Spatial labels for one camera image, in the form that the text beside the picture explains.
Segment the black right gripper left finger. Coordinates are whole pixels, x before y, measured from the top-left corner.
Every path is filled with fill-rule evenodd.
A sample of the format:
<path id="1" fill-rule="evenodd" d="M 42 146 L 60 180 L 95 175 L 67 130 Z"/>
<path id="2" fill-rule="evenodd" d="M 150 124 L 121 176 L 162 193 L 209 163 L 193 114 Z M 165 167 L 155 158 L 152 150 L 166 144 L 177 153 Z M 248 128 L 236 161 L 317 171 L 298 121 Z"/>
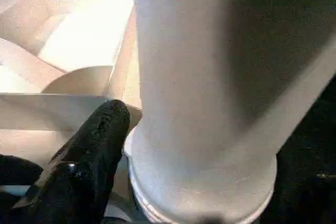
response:
<path id="1" fill-rule="evenodd" d="M 124 102 L 100 105 L 13 207 L 13 222 L 100 223 L 129 125 Z"/>

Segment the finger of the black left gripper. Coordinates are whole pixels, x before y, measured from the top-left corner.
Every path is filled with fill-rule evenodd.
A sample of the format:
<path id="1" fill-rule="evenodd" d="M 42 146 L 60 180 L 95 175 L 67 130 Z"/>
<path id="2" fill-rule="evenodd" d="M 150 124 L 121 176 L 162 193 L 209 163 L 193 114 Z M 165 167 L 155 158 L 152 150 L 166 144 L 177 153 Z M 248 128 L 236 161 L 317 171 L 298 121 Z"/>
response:
<path id="1" fill-rule="evenodd" d="M 41 166 L 26 159 L 1 155 L 1 186 L 32 185 L 42 171 Z"/>

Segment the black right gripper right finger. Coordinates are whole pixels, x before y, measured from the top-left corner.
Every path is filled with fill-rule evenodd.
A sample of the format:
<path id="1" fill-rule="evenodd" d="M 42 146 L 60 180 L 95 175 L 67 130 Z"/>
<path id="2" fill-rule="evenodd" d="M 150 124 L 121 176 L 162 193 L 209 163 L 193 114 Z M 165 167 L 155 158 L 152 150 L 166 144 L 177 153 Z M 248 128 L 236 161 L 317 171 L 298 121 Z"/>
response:
<path id="1" fill-rule="evenodd" d="M 335 131 L 293 133 L 277 162 L 260 223 L 335 223 Z"/>

